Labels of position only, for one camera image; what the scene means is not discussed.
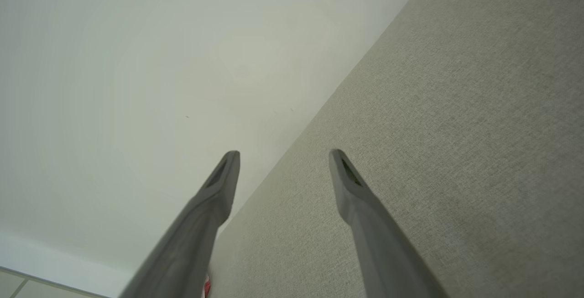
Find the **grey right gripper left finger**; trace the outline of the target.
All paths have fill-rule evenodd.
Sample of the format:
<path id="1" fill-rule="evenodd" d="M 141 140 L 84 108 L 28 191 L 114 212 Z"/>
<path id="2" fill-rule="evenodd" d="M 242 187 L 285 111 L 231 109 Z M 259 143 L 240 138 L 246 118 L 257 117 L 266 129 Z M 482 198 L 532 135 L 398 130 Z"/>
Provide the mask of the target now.
<path id="1" fill-rule="evenodd" d="M 215 238 L 231 213 L 239 173 L 239 151 L 227 152 L 146 257 L 122 298 L 203 295 Z"/>

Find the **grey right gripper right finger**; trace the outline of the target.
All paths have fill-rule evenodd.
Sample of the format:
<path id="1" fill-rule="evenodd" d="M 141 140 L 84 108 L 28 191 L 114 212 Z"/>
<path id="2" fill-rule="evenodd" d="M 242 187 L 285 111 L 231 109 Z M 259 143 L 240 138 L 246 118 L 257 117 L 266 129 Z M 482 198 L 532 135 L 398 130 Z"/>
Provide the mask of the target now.
<path id="1" fill-rule="evenodd" d="M 352 230 L 369 298 L 446 298 L 447 293 L 344 151 L 329 151 L 338 213 Z"/>

